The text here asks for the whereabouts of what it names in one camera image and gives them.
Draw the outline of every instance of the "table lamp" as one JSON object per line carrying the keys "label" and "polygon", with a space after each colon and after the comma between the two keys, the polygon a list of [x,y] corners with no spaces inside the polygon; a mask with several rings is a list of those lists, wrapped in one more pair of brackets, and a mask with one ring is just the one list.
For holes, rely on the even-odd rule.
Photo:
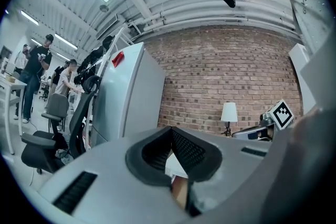
{"label": "table lamp", "polygon": [[222,134],[231,136],[230,122],[238,121],[236,103],[225,103],[223,105],[222,118],[220,120],[227,122],[226,131]]}

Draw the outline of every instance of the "white desk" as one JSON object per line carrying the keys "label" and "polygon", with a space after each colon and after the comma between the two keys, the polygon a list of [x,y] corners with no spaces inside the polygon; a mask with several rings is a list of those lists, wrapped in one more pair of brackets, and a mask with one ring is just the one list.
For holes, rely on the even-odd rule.
{"label": "white desk", "polygon": [[[22,136],[22,102],[23,102],[23,93],[27,84],[15,80],[14,83],[11,83],[5,79],[5,75],[0,74],[0,86],[2,86],[5,90],[0,89],[0,102],[5,104],[5,129],[9,151],[11,154],[14,154],[11,135],[9,133],[9,107],[19,103],[19,134]],[[12,94],[12,91],[19,90],[20,97],[17,97],[15,94]]]}

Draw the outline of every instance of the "brick wall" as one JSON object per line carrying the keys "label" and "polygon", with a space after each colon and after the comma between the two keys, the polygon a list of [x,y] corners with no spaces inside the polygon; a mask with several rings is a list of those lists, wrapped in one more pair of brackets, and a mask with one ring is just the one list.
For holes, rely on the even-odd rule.
{"label": "brick wall", "polygon": [[254,126],[284,99],[301,115],[295,71],[288,56],[295,42],[252,27],[191,28],[145,40],[166,72],[158,126],[225,131],[223,104],[235,102],[233,131]]}

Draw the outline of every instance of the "black t-shirt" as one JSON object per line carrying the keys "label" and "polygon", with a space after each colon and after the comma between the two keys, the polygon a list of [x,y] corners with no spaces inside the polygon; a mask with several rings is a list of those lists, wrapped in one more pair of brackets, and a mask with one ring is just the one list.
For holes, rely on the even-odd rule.
{"label": "black t-shirt", "polygon": [[58,84],[59,77],[60,77],[63,70],[64,70],[64,67],[58,67],[58,68],[55,69],[56,75],[54,76],[53,84],[56,84],[56,85]]}
{"label": "black t-shirt", "polygon": [[43,46],[36,46],[32,51],[30,52],[30,58],[26,64],[25,71],[31,73],[31,74],[37,74],[39,77],[43,74],[43,67],[41,63],[38,61],[38,54],[44,54],[46,58],[44,59],[44,62],[48,65],[51,62],[51,51],[49,48],[45,48]]}

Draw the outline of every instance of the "white lampshade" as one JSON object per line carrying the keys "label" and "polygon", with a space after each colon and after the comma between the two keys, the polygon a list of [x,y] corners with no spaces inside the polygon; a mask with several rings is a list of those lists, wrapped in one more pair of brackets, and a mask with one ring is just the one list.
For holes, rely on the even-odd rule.
{"label": "white lampshade", "polygon": [[223,106],[221,121],[225,122],[237,122],[237,109],[236,103],[225,103]]}

